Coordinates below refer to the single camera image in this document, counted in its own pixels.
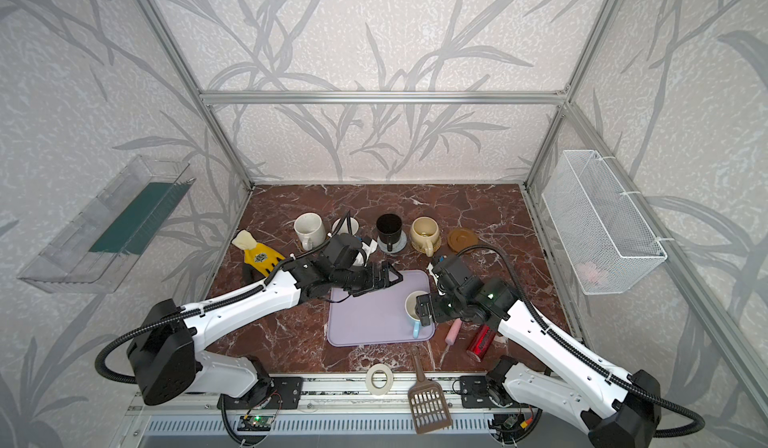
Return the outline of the light blue mug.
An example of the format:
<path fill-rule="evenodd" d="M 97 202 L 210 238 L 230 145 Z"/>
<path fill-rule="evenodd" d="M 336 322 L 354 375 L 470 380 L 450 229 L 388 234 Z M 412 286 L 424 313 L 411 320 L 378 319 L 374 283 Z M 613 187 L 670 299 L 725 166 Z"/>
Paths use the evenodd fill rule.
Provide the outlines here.
<path fill-rule="evenodd" d="M 427 339 L 427 332 L 423 328 L 420 317 L 417 313 L 418 298 L 426 294 L 426 291 L 414 291 L 407 296 L 404 302 L 405 312 L 410 319 L 412 337 L 414 340 L 424 341 Z"/>

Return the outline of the white speckled mug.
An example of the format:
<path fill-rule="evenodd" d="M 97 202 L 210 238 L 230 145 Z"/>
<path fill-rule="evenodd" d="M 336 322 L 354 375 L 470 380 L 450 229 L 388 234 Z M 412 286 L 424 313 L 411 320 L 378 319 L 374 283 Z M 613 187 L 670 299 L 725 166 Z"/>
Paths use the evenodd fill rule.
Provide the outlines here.
<path fill-rule="evenodd" d="M 315 249 L 326 241 L 325 224 L 322 217 L 317 213 L 301 214 L 295 219 L 293 228 L 304 252 Z"/>

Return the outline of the grey woven round coaster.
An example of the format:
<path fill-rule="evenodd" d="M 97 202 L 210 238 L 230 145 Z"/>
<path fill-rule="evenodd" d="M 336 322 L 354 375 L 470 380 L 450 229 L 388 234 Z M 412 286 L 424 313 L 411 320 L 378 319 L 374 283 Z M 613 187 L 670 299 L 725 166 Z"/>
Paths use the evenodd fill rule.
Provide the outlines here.
<path fill-rule="evenodd" d="M 378 243 L 378 248 L 382 252 L 386 254 L 396 254 L 402 251 L 406 247 L 408 243 L 408 239 L 407 239 L 407 235 L 404 232 L 401 232 L 400 238 L 396 243 L 387 244 L 381 238 L 377 239 L 377 243 Z"/>

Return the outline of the black mug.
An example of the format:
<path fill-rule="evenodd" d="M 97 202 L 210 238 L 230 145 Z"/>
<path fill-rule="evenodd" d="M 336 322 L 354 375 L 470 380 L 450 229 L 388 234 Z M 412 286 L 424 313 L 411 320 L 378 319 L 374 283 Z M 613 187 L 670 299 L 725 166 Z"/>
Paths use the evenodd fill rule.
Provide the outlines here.
<path fill-rule="evenodd" d="M 400 238 L 402 219 L 395 213 L 381 215 L 376 221 L 378 238 L 387 244 L 393 244 Z"/>

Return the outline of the beige mug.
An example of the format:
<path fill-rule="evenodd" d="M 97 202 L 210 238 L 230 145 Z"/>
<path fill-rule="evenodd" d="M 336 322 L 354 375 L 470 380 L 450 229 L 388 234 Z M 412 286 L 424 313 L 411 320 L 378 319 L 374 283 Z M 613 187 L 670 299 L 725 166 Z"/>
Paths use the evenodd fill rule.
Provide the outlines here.
<path fill-rule="evenodd" d="M 433 218 L 422 216 L 413 221 L 410 229 L 410 241 L 413 238 L 436 239 L 437 237 L 440 237 L 442 244 L 440 228 Z"/>

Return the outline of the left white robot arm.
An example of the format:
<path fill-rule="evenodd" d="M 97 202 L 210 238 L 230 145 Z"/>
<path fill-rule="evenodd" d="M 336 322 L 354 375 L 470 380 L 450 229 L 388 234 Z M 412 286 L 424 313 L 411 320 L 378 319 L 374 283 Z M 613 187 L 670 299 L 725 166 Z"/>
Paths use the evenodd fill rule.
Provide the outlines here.
<path fill-rule="evenodd" d="M 275 384 L 248 358 L 209 351 L 220 338 L 267 315 L 313 299 L 328 300 L 334 288 L 359 297 L 394 286 L 402 274 L 388 261 L 372 262 L 377 244 L 348 233 L 280 261 L 265 279 L 225 295 L 178 306 L 167 299 L 143 324 L 108 343 L 96 356 L 105 379 L 135 384 L 144 403 L 156 406 L 185 393 L 213 393 L 240 406 L 266 402 Z"/>

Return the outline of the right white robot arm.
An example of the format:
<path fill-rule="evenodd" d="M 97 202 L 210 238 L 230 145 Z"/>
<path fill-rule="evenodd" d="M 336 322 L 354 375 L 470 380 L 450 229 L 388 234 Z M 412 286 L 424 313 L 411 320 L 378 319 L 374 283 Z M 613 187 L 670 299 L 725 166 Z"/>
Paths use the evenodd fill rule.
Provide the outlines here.
<path fill-rule="evenodd" d="M 417 303 L 423 324 L 484 324 L 550 369 L 545 375 L 522 362 L 499 362 L 488 375 L 497 404 L 539 408 L 585 433 L 595 447 L 647 447 L 656 438 L 684 437 L 705 427 L 701 415 L 662 398 L 652 375 L 607 361 L 548 320 L 517 275 L 482 280 L 458 255 L 434 257 L 428 272 L 437 290 Z"/>

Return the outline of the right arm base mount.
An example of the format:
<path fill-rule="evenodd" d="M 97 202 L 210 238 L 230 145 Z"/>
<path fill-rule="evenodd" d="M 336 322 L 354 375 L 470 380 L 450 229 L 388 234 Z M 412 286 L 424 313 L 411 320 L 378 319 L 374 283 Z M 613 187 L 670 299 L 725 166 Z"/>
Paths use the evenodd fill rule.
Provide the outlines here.
<path fill-rule="evenodd" d="M 493 369 L 484 375 L 463 375 L 459 377 L 456 392 L 461 397 L 463 408 L 479 409 L 524 409 L 531 405 L 514 400 L 503 388 L 507 373 L 522 364 L 510 356 L 502 356 Z"/>

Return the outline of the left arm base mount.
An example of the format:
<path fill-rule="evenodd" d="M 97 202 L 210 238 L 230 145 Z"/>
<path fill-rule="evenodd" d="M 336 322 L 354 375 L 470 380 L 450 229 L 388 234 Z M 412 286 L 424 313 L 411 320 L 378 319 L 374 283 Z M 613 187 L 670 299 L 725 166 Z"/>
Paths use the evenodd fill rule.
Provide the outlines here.
<path fill-rule="evenodd" d="M 299 376 L 277 376 L 253 404 L 259 410 L 296 410 L 301 400 L 303 379 Z"/>

